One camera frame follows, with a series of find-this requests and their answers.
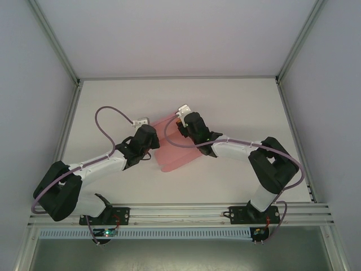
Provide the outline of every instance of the robotic arm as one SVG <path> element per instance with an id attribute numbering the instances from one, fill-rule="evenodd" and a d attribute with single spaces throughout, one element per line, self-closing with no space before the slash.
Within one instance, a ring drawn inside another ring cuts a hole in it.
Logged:
<path id="1" fill-rule="evenodd" d="M 264 215 L 299 170 L 294 162 L 284 156 L 252 146 L 253 144 L 262 145 L 288 154 L 275 138 L 267 137 L 262 142 L 252 142 L 250 146 L 244 146 L 233 143 L 232 139 L 226 135 L 211 132 L 200 114 L 192 112 L 186 104 L 179 108 L 177 115 L 179 117 L 178 130 L 184 137 L 190 137 L 194 144 L 216 141 L 216 143 L 197 147 L 203 155 L 250 162 L 260 182 L 256 193 L 247 204 L 247 214 L 252 220 L 257 220 Z"/>
<path id="2" fill-rule="evenodd" d="M 159 147 L 156 130 L 148 124 L 143 124 L 133 137 L 127 137 L 116 145 L 111 156 L 105 154 L 71 165 L 66 165 L 62 161 L 55 162 L 35 189 L 34 199 L 58 177 L 68 173 L 61 182 L 51 186 L 39 199 L 39 204 L 46 213 L 54 221 L 63 220 L 69 215 L 89 215 L 97 217 L 100 221 L 107 221 L 113 215 L 110 203 L 99 194 L 81 193 L 81 189 L 105 175 L 137 165 L 150 149 Z"/>

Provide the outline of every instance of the black mounting bracket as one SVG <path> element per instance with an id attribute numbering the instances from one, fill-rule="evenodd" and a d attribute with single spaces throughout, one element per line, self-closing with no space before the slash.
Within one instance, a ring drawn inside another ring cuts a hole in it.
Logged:
<path id="1" fill-rule="evenodd" d="M 103 221 L 102 219 L 98 217 L 91 217 L 89 216 L 89 224 L 91 226 L 116 226 L 117 220 L 120 218 L 120 226 L 126 226 L 129 223 L 129 217 L 130 217 L 130 208 L 128 207 L 113 207 L 112 213 L 109 216 L 109 218 L 106 221 Z M 86 218 L 80 217 L 79 219 L 79 225 L 86 226 Z"/>
<path id="2" fill-rule="evenodd" d="M 269 206 L 260 217 L 251 218 L 248 215 L 247 206 L 230 206 L 228 212 L 224 212 L 223 216 L 230 219 L 231 224 L 266 224 L 267 218 L 270 224 L 278 224 L 280 222 L 280 214 L 277 206 Z"/>

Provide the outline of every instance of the perforated metal strip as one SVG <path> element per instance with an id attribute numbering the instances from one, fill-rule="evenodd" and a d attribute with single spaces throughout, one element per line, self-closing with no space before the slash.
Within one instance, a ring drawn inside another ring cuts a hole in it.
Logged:
<path id="1" fill-rule="evenodd" d="M 40 239 L 89 239 L 87 229 L 42 229 Z M 252 240 L 250 228 L 124 228 L 112 239 L 237 239 Z"/>

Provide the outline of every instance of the purple cable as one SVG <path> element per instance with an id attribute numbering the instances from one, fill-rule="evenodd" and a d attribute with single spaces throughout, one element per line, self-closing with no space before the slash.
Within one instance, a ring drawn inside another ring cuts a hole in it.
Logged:
<path id="1" fill-rule="evenodd" d="M 99 122 L 98 122 L 98 114 L 99 114 L 99 112 L 100 112 L 101 110 L 103 110 L 103 109 L 106 109 L 106 108 L 113 109 L 114 111 L 116 111 L 116 112 L 118 112 L 119 114 L 121 114 L 127 121 L 129 121 L 131 124 L 133 124 L 133 122 L 130 120 L 130 118 L 128 118 L 123 112 L 121 112 L 120 110 L 116 109 L 115 107 L 112 107 L 112 106 L 102 106 L 102 107 L 100 107 L 100 108 L 96 111 L 95 116 L 94 116 L 94 118 L 95 118 L 95 124 L 96 124 L 96 126 L 98 127 L 98 129 L 101 131 L 101 133 L 103 133 L 103 134 L 105 135 L 105 137 L 108 138 L 109 141 L 111 142 L 111 144 L 112 144 L 112 151 L 111 151 L 107 156 L 101 157 L 101 158 L 99 158 L 99 159 L 96 159 L 96 160 L 94 160 L 94 161 L 91 161 L 91 162 L 89 162 L 89 163 L 84 164 L 84 165 L 83 165 L 83 168 L 88 167 L 89 165 L 93 165 L 93 164 L 95 164 L 95 163 L 98 163 L 98 162 L 100 162 L 100 161 L 103 161 L 103 160 L 107 159 L 108 156 L 112 156 L 112 155 L 114 154 L 114 152 L 115 152 L 115 142 L 114 142 L 114 140 L 102 129 L 102 127 L 100 127 Z M 72 174 L 72 173 L 74 173 L 74 172 L 76 172 L 76 171 L 78 171 L 78 170 L 80 170 L 80 169 L 81 169 L 81 167 L 77 167 L 77 168 L 72 169 L 71 171 L 68 171 L 67 173 L 64 173 L 63 175 L 61 175 L 60 177 L 58 177 L 58 178 L 56 178 L 54 181 L 52 181 L 52 183 L 50 183 L 46 188 L 44 188 L 43 191 L 41 191 L 41 192 L 39 193 L 39 195 L 35 198 L 35 200 L 34 200 L 34 202 L 33 202 L 33 204 L 32 204 L 32 207 L 31 207 L 32 212 L 35 213 L 35 214 L 38 214 L 38 215 L 45 214 L 45 213 L 46 213 L 45 211 L 40 211 L 40 212 L 39 212 L 39 211 L 36 211 L 36 210 L 35 210 L 35 207 L 36 207 L 36 205 L 38 204 L 38 202 L 39 202 L 39 200 L 41 199 L 41 197 L 44 196 L 44 194 L 47 193 L 47 192 L 49 191 L 49 189 L 51 189 L 54 185 L 56 185 L 56 184 L 57 184 L 59 181 L 61 181 L 63 178 L 65 178 L 66 176 L 68 176 L 68 175 L 70 175 L 70 174 Z"/>
<path id="2" fill-rule="evenodd" d="M 165 125 L 165 127 L 164 127 L 164 137 L 165 137 L 165 139 L 166 139 L 171 145 L 173 145 L 173 146 L 180 147 L 180 148 L 196 148 L 196 147 L 201 147 L 201 146 L 205 146 L 205 145 L 209 145 L 209 144 L 213 144 L 213 143 L 233 142 L 233 143 L 237 143 L 237 144 L 241 144 L 241 145 L 246 145 L 246 146 L 253 146 L 253 147 L 262 148 L 262 149 L 264 149 L 264 150 L 266 150 L 266 151 L 272 151 L 272 152 L 274 152 L 274 153 L 276 153 L 276 154 L 279 154 L 279 155 L 281 155 L 281 156 L 283 156 L 283 157 L 286 157 L 287 159 L 289 159 L 289 160 L 291 160 L 292 162 L 294 162 L 294 163 L 299 167 L 299 169 L 300 169 L 300 171 L 301 171 L 301 178 L 300 178 L 296 183 L 285 187 L 285 188 L 280 192 L 280 194 L 278 194 L 278 196 L 274 199 L 274 202 L 281 196 L 281 194 L 282 194 L 283 191 L 296 187 L 297 185 L 299 185 L 299 184 L 303 181 L 303 179 L 305 179 L 305 170 L 304 170 L 303 166 L 302 166 L 295 158 L 291 157 L 291 156 L 288 155 L 288 154 L 285 154 L 284 152 L 281 152 L 281 151 L 279 151 L 279 150 L 276 150 L 276 149 L 274 149 L 274 148 L 269 148 L 269 147 L 266 147 L 266 146 L 263 146 L 263 145 L 251 143 L 251 142 L 248 142 L 248 141 L 237 140 L 237 139 L 218 139 L 218 140 L 208 141 L 208 142 L 201 143 L 201 144 L 197 144 L 197 145 L 181 145 L 181 144 L 174 143 L 174 142 L 171 141 L 171 140 L 169 139 L 169 137 L 167 136 L 167 128 L 168 128 L 168 126 L 171 124 L 171 122 L 172 122 L 173 120 L 175 120 L 177 117 L 178 117 L 178 116 L 172 117 L 172 118 L 169 120 L 169 122 L 168 122 L 168 123 Z M 281 218 L 280 222 L 277 224 L 277 226 L 276 226 L 276 228 L 275 228 L 275 230 L 273 231 L 273 233 L 272 233 L 271 236 L 273 236 L 273 235 L 277 232 L 278 228 L 280 228 L 280 226 L 281 226 L 281 224 L 282 224 L 282 222 L 283 222 L 283 220 L 284 220 L 284 217 L 285 217 L 285 215 L 286 215 L 286 213 L 287 213 L 287 203 L 286 203 L 285 201 L 283 201 L 283 200 L 280 200 L 280 201 L 277 202 L 277 203 L 283 203 L 283 204 L 285 205 L 285 208 L 284 208 L 284 213 L 283 213 L 283 215 L 282 215 L 282 218 Z"/>
<path id="3" fill-rule="evenodd" d="M 87 223 L 87 225 L 88 225 L 88 228 L 89 228 L 90 234 L 91 234 L 91 236 L 92 236 L 92 238 L 93 238 L 94 242 L 96 243 L 96 245 L 99 245 L 99 241 L 98 241 L 98 240 L 97 240 L 97 238 L 95 237 L 94 232 L 93 232 L 93 230 L 92 230 L 92 229 L 91 229 L 91 227 L 90 227 L 90 222 L 89 222 L 89 218 L 88 218 L 88 216 L 85 216 L 85 219 L 86 219 L 86 223 Z"/>

